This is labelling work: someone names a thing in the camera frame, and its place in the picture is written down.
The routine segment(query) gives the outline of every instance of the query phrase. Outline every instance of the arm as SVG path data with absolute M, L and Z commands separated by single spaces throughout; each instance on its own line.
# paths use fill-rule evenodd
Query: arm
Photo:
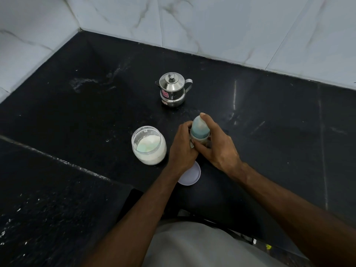
M 122 220 L 100 241 L 83 267 L 141 266 L 167 201 L 180 176 L 194 164 L 188 126 L 179 126 L 161 175 Z
M 316 266 L 354 266 L 356 230 L 296 194 L 260 175 L 240 160 L 233 141 L 209 115 L 201 113 L 211 132 L 212 148 L 195 148 L 238 182 L 279 223 Z

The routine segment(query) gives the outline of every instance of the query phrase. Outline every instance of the stainless steel teapot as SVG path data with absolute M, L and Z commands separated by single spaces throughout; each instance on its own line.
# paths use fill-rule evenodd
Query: stainless steel teapot
M 183 76 L 176 72 L 164 74 L 156 84 L 161 88 L 162 103 L 169 107 L 177 107 L 185 100 L 185 94 L 193 86 L 193 80 L 184 80 Z

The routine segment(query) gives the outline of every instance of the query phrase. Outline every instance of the pink label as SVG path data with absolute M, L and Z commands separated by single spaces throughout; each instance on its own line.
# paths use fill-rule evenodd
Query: pink label
M 165 98 L 168 98 L 168 97 L 169 97 L 168 93 L 165 92 L 164 90 L 162 90 L 162 94 L 163 94 L 163 96 L 164 96 Z

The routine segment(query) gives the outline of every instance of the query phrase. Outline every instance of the teapot lid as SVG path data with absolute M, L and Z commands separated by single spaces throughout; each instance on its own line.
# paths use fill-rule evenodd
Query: teapot lid
M 166 73 L 159 79 L 159 86 L 169 92 L 175 92 L 182 89 L 184 83 L 183 76 L 176 72 Z

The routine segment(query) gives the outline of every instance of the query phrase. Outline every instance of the left hand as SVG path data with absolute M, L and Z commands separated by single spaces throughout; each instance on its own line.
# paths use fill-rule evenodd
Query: left hand
M 177 173 L 177 177 L 180 177 L 185 171 L 190 169 L 198 156 L 197 150 L 190 147 L 188 128 L 192 123 L 193 121 L 188 121 L 178 127 L 177 134 L 169 151 L 167 168 Z

